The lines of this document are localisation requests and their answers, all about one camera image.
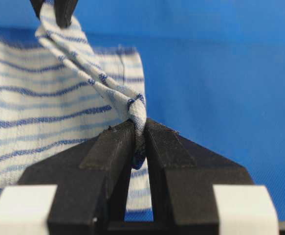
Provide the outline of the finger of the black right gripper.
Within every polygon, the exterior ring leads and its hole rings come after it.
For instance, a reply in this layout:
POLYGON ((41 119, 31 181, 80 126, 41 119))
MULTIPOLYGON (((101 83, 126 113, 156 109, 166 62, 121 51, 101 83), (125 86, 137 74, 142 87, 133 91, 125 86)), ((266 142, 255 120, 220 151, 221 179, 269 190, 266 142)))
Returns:
POLYGON ((36 17, 39 19, 41 7, 44 3, 44 0, 30 0, 30 2, 31 2, 31 5, 33 7, 36 17))
POLYGON ((71 24, 71 17, 76 8, 78 0, 55 0, 55 16, 56 23, 59 27, 69 27, 71 24))

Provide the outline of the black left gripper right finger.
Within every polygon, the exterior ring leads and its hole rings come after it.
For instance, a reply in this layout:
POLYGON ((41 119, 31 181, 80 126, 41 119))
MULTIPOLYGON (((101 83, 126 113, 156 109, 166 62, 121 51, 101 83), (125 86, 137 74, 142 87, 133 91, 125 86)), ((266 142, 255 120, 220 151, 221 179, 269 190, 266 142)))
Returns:
POLYGON ((150 118, 144 135, 155 222, 170 235, 217 235, 213 185, 252 185, 248 171, 150 118))

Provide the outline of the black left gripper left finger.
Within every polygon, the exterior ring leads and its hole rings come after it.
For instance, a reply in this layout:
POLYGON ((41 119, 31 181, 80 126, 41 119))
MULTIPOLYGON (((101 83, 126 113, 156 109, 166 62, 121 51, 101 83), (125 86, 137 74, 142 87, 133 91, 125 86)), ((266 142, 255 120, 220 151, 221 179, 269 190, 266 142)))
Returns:
POLYGON ((50 234, 101 235, 125 217, 134 148, 134 124, 125 121, 29 166, 18 184, 57 186, 50 234))

